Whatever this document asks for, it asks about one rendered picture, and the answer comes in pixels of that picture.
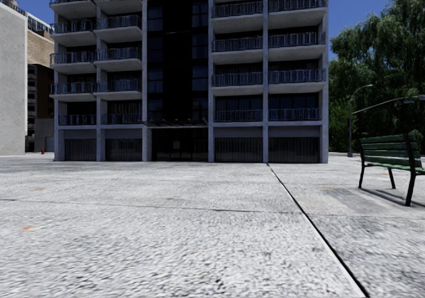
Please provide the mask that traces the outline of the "pale concrete balcony building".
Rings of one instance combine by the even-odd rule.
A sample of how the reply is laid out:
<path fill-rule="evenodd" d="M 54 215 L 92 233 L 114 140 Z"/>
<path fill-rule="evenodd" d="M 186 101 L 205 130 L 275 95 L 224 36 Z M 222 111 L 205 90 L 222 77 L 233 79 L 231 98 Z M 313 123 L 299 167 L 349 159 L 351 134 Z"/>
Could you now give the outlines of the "pale concrete balcony building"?
<path fill-rule="evenodd" d="M 329 0 L 50 0 L 57 161 L 325 163 Z"/>

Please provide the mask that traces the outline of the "grey street lamp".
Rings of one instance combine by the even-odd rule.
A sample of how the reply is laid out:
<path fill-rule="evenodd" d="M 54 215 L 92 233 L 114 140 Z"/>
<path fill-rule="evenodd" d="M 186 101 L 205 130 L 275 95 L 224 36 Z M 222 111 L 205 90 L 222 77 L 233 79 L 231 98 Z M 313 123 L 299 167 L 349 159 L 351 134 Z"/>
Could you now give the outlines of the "grey street lamp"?
<path fill-rule="evenodd" d="M 381 106 L 383 104 L 386 104 L 386 103 L 389 103 L 389 102 L 394 102 L 394 101 L 403 100 L 405 103 L 413 103 L 416 99 L 418 99 L 420 101 L 425 101 L 425 94 L 419 94 L 417 96 L 409 96 L 409 97 L 398 97 L 398 98 L 390 99 L 390 100 L 387 100 L 387 101 L 384 101 L 384 102 L 375 104 L 373 106 L 369 106 L 369 107 L 366 107 L 364 109 L 361 109 L 361 110 L 352 112 L 352 101 L 354 100 L 355 94 L 359 90 L 361 90 L 363 88 L 371 88 L 371 87 L 373 87 L 373 84 L 367 84 L 367 85 L 364 85 L 364 86 L 361 86 L 361 87 L 357 88 L 354 91 L 354 93 L 351 95 L 351 98 L 349 99 L 349 121 L 348 121 L 348 125 L 349 125 L 348 126 L 348 130 L 349 130 L 349 139 L 348 139 L 348 141 L 349 141 L 349 149 L 348 149 L 348 152 L 347 152 L 347 156 L 349 158 L 353 157 L 353 152 L 352 152 L 352 114 L 357 114 L 359 112 L 363 112 L 363 111 L 366 111 L 368 109 L 372 109 L 374 107 L 378 107 L 378 106 Z"/>

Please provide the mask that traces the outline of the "green bench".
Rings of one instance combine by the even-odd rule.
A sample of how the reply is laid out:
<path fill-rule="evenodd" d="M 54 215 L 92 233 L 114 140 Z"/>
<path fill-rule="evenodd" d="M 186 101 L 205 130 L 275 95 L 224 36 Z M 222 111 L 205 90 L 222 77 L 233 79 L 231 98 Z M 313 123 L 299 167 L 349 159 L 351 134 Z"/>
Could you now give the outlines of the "green bench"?
<path fill-rule="evenodd" d="M 404 133 L 360 138 L 359 151 L 362 167 L 359 188 L 362 188 L 365 168 L 374 166 L 386 168 L 393 189 L 396 186 L 392 170 L 408 171 L 410 172 L 410 181 L 405 206 L 409 207 L 412 201 L 415 179 L 417 176 L 425 175 L 425 167 L 422 166 L 421 154 L 415 134 Z"/>

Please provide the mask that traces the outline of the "brown brick building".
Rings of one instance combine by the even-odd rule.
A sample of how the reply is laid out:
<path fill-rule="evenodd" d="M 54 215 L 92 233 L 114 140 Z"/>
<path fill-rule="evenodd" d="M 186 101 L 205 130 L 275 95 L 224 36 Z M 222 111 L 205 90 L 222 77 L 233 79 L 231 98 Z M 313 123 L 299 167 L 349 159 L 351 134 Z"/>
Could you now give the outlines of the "brown brick building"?
<path fill-rule="evenodd" d="M 52 28 L 31 14 L 27 14 L 27 135 L 26 152 L 54 151 L 54 100 L 51 85 L 54 70 L 50 54 L 54 41 Z"/>

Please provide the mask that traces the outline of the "trees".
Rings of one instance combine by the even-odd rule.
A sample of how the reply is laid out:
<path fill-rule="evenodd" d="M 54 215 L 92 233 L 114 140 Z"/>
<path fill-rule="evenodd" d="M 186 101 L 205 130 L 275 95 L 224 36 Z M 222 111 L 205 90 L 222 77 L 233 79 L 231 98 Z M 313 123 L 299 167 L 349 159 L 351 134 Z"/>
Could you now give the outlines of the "trees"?
<path fill-rule="evenodd" d="M 352 112 L 398 98 L 425 94 L 425 0 L 389 0 L 330 41 L 329 149 L 349 149 L 349 99 Z M 352 149 L 362 137 L 415 133 L 425 154 L 425 101 L 389 102 L 352 114 Z"/>

